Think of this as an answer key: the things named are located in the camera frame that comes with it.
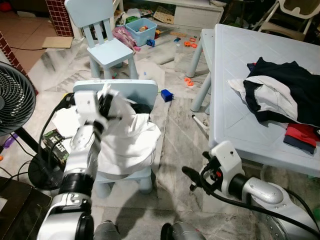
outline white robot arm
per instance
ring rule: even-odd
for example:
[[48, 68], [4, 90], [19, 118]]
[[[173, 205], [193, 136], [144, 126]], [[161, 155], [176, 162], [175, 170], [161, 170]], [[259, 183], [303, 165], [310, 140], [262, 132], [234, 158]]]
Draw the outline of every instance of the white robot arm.
[[[71, 151], [66, 161], [59, 193], [40, 227], [37, 240], [120, 240], [115, 226], [104, 222], [98, 226], [94, 237], [91, 216], [91, 191], [98, 169], [101, 136], [108, 129], [109, 109], [113, 95], [102, 90], [98, 99], [93, 91], [78, 91], [74, 94], [80, 128], [71, 140]], [[312, 218], [289, 198], [278, 185], [244, 175], [241, 159], [229, 141], [217, 145], [206, 156], [209, 163], [200, 174], [188, 167], [182, 171], [192, 184], [190, 189], [201, 187], [209, 195], [226, 202], [227, 198], [214, 193], [221, 191], [225, 196], [234, 196], [240, 201], [227, 202], [254, 210], [266, 224], [274, 239], [318, 240], [319, 233]], [[185, 223], [172, 226], [174, 240], [204, 240], [198, 231]]]
[[[249, 206], [248, 208], [253, 210], [259, 220], [267, 226], [273, 239], [319, 239], [316, 223], [303, 209], [290, 200], [286, 190], [274, 183], [245, 176], [241, 159], [230, 141], [217, 145], [211, 150], [211, 156], [207, 158], [209, 163], [200, 171], [200, 174], [191, 168], [182, 168], [182, 171], [193, 181], [190, 186], [192, 191], [196, 187], [201, 187], [208, 195], [222, 201], [226, 198], [214, 193], [215, 190], [221, 191], [226, 197], [236, 197], [241, 202], [229, 199], [226, 199], [225, 202], [236, 203], [235, 205], [239, 207]], [[296, 221], [296, 224], [284, 219]], [[305, 225], [313, 234], [297, 224]]]

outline fan base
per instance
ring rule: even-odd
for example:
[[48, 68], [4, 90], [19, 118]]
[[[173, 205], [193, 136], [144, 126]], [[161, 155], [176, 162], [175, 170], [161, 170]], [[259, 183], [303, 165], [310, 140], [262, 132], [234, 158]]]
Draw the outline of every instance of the fan base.
[[42, 190], [55, 190], [61, 185], [63, 171], [58, 167], [50, 167], [39, 155], [31, 160], [28, 168], [30, 182]]

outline blue plastic bin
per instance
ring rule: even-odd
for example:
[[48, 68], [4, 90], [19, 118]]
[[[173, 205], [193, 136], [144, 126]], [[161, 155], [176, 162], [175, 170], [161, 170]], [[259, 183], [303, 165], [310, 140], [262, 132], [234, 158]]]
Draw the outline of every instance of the blue plastic bin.
[[[139, 28], [147, 26], [145, 31], [139, 31]], [[132, 37], [136, 41], [138, 47], [145, 45], [148, 39], [155, 39], [157, 24], [150, 21], [147, 18], [140, 18], [138, 20], [129, 22], [125, 25], [125, 28], [131, 33]]]

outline fan grille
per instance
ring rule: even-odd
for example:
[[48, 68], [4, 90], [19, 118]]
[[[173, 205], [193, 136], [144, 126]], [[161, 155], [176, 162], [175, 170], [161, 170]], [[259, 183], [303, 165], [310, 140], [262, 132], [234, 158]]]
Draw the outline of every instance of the fan grille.
[[29, 79], [14, 67], [0, 62], [0, 136], [22, 127], [36, 105]]

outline red brick wall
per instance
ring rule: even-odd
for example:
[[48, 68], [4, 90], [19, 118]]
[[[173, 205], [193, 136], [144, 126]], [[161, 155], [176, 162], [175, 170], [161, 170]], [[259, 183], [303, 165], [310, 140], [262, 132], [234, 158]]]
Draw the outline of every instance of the red brick wall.
[[5, 37], [3, 36], [2, 32], [0, 31], [0, 49], [6, 56], [6, 58], [9, 60], [12, 66], [14, 66], [16, 69], [18, 69], [20, 72], [22, 72], [24, 75], [27, 75], [24, 68], [21, 66], [20, 62], [16, 58], [15, 54], [12, 52], [10, 46], [8, 45]]
[[64, 0], [45, 0], [52, 19], [53, 26], [58, 36], [73, 37], [70, 19], [65, 8]]

